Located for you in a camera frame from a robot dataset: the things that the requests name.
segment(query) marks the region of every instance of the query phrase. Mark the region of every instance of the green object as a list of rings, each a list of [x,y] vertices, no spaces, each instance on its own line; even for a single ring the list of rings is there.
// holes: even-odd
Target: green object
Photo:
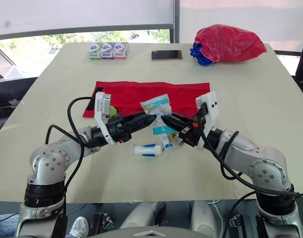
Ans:
[[[113,106],[110,106],[110,113],[109,113],[109,116],[111,117],[111,116],[114,116],[114,115],[116,115],[116,114],[117,114],[116,108],[113,107]]]

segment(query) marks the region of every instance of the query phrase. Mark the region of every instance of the window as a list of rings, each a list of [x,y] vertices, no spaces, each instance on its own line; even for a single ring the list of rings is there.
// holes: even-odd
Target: window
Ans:
[[[39,76],[65,43],[170,43],[169,29],[103,31],[0,40],[0,49],[15,63],[11,76]]]

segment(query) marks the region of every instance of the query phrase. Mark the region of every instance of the packaged item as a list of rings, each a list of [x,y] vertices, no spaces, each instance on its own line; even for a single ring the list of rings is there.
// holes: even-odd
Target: packaged item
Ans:
[[[91,60],[101,60],[101,54],[100,54],[100,45],[98,43],[93,43],[88,51],[89,58]]]
[[[161,145],[150,144],[143,146],[134,145],[134,155],[159,156],[162,154]]]
[[[172,143],[166,133],[160,134],[159,137],[160,137],[160,141],[163,146],[163,149],[162,149],[163,151],[172,149]]]
[[[102,45],[102,48],[100,50],[101,58],[103,60],[113,60],[113,47],[115,46],[115,43],[104,43]]]
[[[145,102],[140,102],[140,104],[146,114],[157,115],[152,124],[152,133],[154,135],[177,132],[166,126],[161,119],[161,115],[171,115],[171,106],[169,104],[168,94],[160,95]]]
[[[129,44],[127,42],[115,43],[113,48],[114,59],[126,60],[129,54]]]

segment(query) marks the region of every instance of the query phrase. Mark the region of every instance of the person's foot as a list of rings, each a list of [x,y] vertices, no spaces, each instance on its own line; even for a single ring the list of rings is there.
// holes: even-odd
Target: person's foot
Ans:
[[[78,217],[69,232],[69,235],[72,235],[76,238],[86,238],[89,233],[89,224],[87,219],[84,217]]]

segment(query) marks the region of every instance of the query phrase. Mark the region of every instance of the blue label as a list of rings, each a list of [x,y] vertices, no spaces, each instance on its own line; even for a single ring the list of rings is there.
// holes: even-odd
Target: blue label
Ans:
[[[143,145],[143,147],[155,147],[156,144]]]
[[[169,148],[169,147],[172,147],[172,144],[166,144],[166,145],[165,145],[165,148],[166,148],[166,149]]]
[[[152,157],[155,157],[155,154],[142,154],[142,156],[152,156]]]

